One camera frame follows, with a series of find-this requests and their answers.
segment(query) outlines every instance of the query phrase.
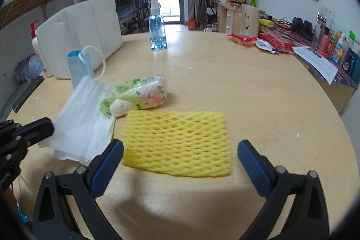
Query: blue face mask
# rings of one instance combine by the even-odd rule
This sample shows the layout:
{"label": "blue face mask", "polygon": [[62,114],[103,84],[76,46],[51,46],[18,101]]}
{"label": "blue face mask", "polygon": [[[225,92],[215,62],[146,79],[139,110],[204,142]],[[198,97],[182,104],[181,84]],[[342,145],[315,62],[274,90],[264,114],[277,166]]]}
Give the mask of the blue face mask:
{"label": "blue face mask", "polygon": [[[85,49],[90,47],[98,51],[103,57],[103,71],[97,78],[94,77],[94,71],[92,69],[90,55],[89,53],[85,52]],[[78,83],[80,83],[84,76],[89,75],[92,79],[98,80],[103,76],[105,72],[105,57],[101,51],[97,50],[93,46],[85,46],[83,50],[71,51],[67,55],[67,60],[69,64],[71,83],[74,89],[76,88]]]}

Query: mask ear loop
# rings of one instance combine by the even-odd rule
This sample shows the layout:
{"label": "mask ear loop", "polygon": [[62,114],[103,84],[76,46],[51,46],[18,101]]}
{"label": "mask ear loop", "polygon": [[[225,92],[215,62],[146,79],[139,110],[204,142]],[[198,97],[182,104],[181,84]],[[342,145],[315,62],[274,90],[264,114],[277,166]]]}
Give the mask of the mask ear loop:
{"label": "mask ear loop", "polygon": [[[93,49],[95,49],[95,50],[96,50],[97,52],[99,52],[99,53],[101,54],[101,56],[103,57],[103,71],[101,72],[101,74],[100,74],[97,78],[94,78],[94,77],[92,76],[92,73],[91,73],[91,71],[90,71],[90,69],[89,69],[89,66],[88,66],[87,62],[86,62],[86,61],[84,60],[84,58],[81,56],[81,54],[85,52],[85,49],[88,49],[88,48],[93,48]],[[93,80],[99,80],[99,79],[103,76],[103,74],[105,73],[106,62],[105,62],[105,56],[103,55],[103,53],[102,53],[100,50],[96,49],[95,47],[93,47],[93,46],[91,46],[91,45],[88,45],[88,46],[85,46],[85,47],[83,48],[83,50],[78,54],[78,57],[79,57],[79,59],[82,61],[82,63],[85,65],[86,70],[87,70],[89,76],[90,76]]]}

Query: floral packaging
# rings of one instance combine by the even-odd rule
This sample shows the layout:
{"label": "floral packaging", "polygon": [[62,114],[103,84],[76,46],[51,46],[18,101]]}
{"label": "floral packaging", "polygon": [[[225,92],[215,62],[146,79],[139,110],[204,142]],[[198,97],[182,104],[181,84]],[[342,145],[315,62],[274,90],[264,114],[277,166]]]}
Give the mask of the floral packaging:
{"label": "floral packaging", "polygon": [[112,115],[117,118],[130,110],[160,106],[166,95],[166,78],[162,74],[156,74],[116,85],[111,96],[101,101],[100,110],[108,117]]}

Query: blue gripper pad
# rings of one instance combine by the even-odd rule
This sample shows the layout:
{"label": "blue gripper pad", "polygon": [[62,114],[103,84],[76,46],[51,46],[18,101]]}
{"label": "blue gripper pad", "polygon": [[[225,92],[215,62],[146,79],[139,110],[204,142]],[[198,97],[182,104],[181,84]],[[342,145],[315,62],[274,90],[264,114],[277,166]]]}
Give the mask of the blue gripper pad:
{"label": "blue gripper pad", "polygon": [[122,141],[113,139],[106,150],[101,155],[96,156],[91,162],[93,163],[96,159],[102,159],[102,161],[94,162],[94,164],[98,163],[99,165],[90,179],[90,195],[93,199],[104,194],[123,155],[124,145]]}
{"label": "blue gripper pad", "polygon": [[258,194],[269,198],[271,195],[270,178],[258,161],[260,154],[249,141],[241,141],[238,145],[238,158],[250,177]]}

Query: headphones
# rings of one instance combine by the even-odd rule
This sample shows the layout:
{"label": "headphones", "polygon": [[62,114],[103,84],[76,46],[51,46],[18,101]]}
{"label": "headphones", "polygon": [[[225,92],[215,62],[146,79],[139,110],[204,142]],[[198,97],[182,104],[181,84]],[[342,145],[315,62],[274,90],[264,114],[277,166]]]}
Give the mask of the headphones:
{"label": "headphones", "polygon": [[301,18],[293,18],[291,29],[308,40],[313,39],[313,24],[309,21],[303,22]]}

